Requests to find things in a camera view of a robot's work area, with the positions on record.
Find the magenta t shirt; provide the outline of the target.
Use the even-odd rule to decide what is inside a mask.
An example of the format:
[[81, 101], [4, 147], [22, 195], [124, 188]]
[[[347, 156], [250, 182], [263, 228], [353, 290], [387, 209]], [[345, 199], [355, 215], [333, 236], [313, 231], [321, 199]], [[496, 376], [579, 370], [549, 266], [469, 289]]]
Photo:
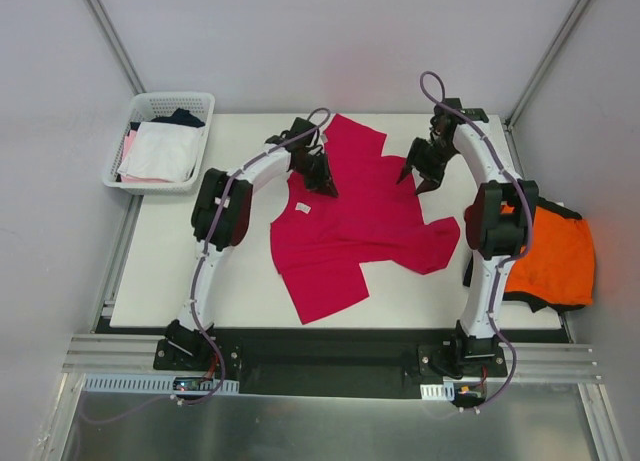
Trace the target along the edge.
[[274, 266], [303, 324], [368, 298], [361, 264], [428, 275], [448, 266], [460, 238], [452, 217], [424, 221], [413, 179], [400, 176], [404, 159], [382, 153], [385, 134], [335, 115], [325, 135], [337, 197], [310, 192], [293, 173], [270, 227]]

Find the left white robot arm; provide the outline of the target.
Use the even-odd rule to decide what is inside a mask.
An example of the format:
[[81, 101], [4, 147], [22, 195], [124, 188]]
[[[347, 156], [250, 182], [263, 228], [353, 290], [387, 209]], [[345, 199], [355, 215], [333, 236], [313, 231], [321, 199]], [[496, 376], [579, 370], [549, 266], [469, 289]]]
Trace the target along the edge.
[[330, 119], [326, 108], [319, 123], [297, 117], [291, 127], [268, 138], [262, 151], [229, 171], [210, 168], [204, 174], [191, 214], [196, 242], [195, 266], [186, 301], [158, 342], [153, 368], [200, 371], [225, 363], [210, 333], [211, 302], [216, 279], [236, 246], [245, 238], [253, 195], [286, 173], [302, 177], [303, 187], [336, 198], [338, 189], [324, 149], [321, 129]]

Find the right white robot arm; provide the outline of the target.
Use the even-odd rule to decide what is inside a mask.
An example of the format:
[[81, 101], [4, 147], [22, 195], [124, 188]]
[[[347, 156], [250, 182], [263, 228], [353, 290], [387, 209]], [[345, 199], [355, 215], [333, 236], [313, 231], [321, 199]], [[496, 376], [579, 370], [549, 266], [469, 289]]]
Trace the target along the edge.
[[480, 108], [466, 109], [457, 98], [436, 102], [428, 138], [415, 138], [401, 179], [418, 173], [417, 194], [438, 189], [449, 161], [466, 162], [477, 186], [465, 210], [465, 237], [472, 251], [468, 299], [451, 341], [428, 356], [435, 373], [460, 379], [483, 371], [502, 357], [505, 340], [498, 327], [504, 290], [516, 260], [532, 242], [538, 185], [507, 167], [483, 128]]

